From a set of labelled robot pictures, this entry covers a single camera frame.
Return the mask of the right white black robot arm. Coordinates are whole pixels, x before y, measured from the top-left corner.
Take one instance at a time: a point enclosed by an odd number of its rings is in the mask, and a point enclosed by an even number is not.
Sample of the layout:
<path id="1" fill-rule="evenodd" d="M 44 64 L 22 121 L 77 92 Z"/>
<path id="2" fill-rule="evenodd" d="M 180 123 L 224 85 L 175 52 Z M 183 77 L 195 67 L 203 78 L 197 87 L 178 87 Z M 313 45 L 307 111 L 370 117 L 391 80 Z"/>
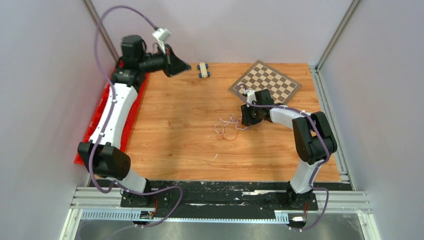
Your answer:
<path id="1" fill-rule="evenodd" d="M 254 91 L 247 89 L 245 84 L 237 88 L 237 95 L 245 103 L 240 107 L 244 126 L 268 121 L 292 129 L 299 163 L 288 182 L 284 201 L 292 209 L 304 206 L 312 196 L 314 180 L 321 166 L 338 148 L 327 116 L 321 111 L 310 113 L 277 104 L 268 89 Z"/>

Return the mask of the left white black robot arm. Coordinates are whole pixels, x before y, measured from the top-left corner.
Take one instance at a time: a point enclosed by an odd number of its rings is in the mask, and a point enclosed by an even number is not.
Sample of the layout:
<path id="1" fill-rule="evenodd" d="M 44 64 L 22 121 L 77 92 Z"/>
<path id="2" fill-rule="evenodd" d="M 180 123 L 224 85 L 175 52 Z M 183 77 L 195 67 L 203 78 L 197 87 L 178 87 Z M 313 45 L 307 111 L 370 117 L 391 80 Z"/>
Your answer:
<path id="1" fill-rule="evenodd" d="M 140 207 L 153 201 L 149 181 L 131 167 L 131 158 L 121 147 L 124 127 L 148 73 L 163 71 L 167 77 L 190 70 L 166 43 L 169 34 L 156 36 L 157 52 L 147 52 L 139 35 L 125 36 L 121 41 L 122 56 L 109 79 L 105 108 L 95 131 L 87 142 L 80 142 L 79 156 L 91 177 L 99 176 L 134 194 Z"/>

